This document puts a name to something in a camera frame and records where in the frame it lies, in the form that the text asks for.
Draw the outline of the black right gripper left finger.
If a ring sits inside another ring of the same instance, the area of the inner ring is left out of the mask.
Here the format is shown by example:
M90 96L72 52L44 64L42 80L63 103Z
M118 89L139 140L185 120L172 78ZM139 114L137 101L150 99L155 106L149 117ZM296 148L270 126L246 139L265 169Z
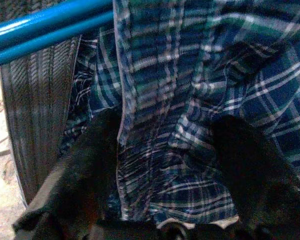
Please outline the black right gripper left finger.
M121 112L105 109L57 161L25 212L17 240L83 240L105 217L116 179Z

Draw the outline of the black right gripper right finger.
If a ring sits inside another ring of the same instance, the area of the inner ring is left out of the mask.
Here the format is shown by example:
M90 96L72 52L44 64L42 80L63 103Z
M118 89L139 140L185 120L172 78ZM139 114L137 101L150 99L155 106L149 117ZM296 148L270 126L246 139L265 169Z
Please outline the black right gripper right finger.
M244 119L212 126L213 146L239 221L233 240L300 240L300 178L275 144Z

